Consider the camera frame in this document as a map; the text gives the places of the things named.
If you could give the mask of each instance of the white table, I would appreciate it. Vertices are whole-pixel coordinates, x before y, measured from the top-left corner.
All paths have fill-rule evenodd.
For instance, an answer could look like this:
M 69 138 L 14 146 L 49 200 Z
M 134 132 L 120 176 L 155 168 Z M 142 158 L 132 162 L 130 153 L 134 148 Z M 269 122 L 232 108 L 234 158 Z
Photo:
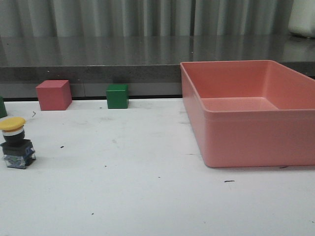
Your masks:
M 6 107 L 37 160 L 0 162 L 0 236 L 315 235 L 315 167 L 206 167 L 181 99 Z

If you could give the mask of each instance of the yellow button cap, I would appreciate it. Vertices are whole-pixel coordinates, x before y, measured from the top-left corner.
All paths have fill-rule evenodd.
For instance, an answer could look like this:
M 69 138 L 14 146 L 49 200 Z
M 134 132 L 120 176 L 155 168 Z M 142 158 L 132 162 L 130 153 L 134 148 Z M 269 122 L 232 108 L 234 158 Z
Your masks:
M 14 131 L 21 128 L 25 124 L 22 117 L 12 117 L 0 122 L 0 130 Z

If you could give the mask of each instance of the red cube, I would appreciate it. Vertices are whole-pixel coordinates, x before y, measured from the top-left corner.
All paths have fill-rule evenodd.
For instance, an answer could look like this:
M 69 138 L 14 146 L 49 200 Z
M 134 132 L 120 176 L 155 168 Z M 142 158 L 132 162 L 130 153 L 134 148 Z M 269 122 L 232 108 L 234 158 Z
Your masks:
M 46 80 L 36 91 L 42 111 L 64 111 L 72 102 L 69 80 Z

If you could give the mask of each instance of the green cube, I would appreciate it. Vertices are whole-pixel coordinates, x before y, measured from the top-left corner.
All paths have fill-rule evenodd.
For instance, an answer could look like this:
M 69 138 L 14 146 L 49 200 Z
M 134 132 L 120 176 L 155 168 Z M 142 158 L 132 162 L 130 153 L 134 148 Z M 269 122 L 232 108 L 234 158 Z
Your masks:
M 106 97 L 108 109 L 128 108 L 128 85 L 109 85 Z
M 0 96 L 0 118 L 6 117 L 6 116 L 7 116 L 7 113 L 6 113 L 3 97 Z

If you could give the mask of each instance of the plastic bin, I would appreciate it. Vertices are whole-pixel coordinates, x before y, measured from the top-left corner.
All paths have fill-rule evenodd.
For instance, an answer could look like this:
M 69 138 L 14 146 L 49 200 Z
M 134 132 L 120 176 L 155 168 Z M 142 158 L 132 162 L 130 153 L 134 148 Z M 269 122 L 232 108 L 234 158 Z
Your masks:
M 207 166 L 315 165 L 315 80 L 270 60 L 183 62 L 181 70 Z

